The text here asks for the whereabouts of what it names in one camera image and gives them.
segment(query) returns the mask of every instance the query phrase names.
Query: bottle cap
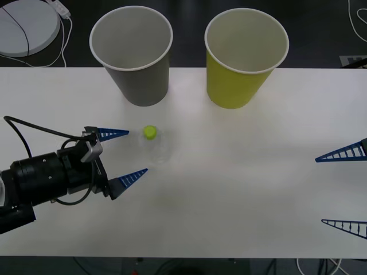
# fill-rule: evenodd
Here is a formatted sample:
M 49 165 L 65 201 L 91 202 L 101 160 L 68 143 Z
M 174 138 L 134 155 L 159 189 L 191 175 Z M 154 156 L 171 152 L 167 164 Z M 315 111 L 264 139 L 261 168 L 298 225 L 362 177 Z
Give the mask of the bottle cap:
M 152 125 L 144 127 L 144 136 L 146 139 L 153 140 L 157 136 L 157 128 Z

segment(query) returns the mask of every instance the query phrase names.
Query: paper cup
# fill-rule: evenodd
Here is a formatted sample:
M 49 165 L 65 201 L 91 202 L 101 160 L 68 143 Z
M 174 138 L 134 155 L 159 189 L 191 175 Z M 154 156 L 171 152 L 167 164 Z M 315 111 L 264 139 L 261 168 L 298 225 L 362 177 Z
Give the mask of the paper cup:
M 288 35 L 270 15 L 227 10 L 205 30 L 206 91 L 223 108 L 244 106 L 287 56 Z
M 169 21 L 156 10 L 121 7 L 94 25 L 89 46 L 128 101 L 137 106 L 160 102 L 168 91 Z

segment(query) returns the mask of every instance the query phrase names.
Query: yellow paper cup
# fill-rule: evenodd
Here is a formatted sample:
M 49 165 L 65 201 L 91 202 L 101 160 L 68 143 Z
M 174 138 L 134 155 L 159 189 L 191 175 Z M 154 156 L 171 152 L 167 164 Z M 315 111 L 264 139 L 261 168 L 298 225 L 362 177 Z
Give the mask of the yellow paper cup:
M 223 108 L 244 106 L 286 58 L 283 26 L 254 9 L 227 10 L 205 30 L 206 91 Z

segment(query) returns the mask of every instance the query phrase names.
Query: dark floor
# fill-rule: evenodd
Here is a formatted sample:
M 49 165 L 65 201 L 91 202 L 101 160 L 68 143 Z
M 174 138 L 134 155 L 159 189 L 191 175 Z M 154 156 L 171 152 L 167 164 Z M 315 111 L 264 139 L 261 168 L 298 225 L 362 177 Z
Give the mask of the dark floor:
M 292 275 L 300 274 L 294 259 L 165 259 L 0 257 L 0 274 L 27 275 Z M 329 274 L 334 265 L 328 261 Z M 300 260 L 304 274 L 326 274 L 320 260 Z M 350 275 L 367 274 L 367 262 L 343 260 L 341 267 Z M 342 275 L 339 270 L 335 275 Z
M 354 25 L 367 38 L 367 26 L 356 11 L 366 8 L 365 0 L 350 0 Z M 0 0 L 5 5 L 12 0 Z M 367 55 L 367 44 L 354 33 L 348 17 L 347 0 L 61 0 L 70 10 L 74 28 L 65 50 L 68 66 L 100 66 L 88 44 L 95 22 L 105 13 L 121 6 L 142 5 L 160 11 L 173 28 L 170 52 L 173 67 L 205 67 L 204 31 L 218 13 L 236 7 L 259 9 L 274 16 L 290 38 L 285 68 L 339 68 L 339 56 Z M 66 31 L 69 22 L 65 20 Z M 26 58 L 34 66 L 51 63 L 61 46 L 61 32 L 43 51 Z M 54 66 L 62 66 L 59 59 Z M 22 66 L 0 58 L 0 66 Z

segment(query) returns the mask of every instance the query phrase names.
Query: plastic bottle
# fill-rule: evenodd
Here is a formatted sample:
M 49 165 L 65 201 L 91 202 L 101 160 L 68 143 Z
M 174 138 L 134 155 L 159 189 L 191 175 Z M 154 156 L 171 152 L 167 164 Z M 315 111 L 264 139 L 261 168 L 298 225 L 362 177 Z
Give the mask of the plastic bottle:
M 139 140 L 152 164 L 162 164 L 169 159 L 170 150 L 167 137 L 156 126 L 145 126 Z

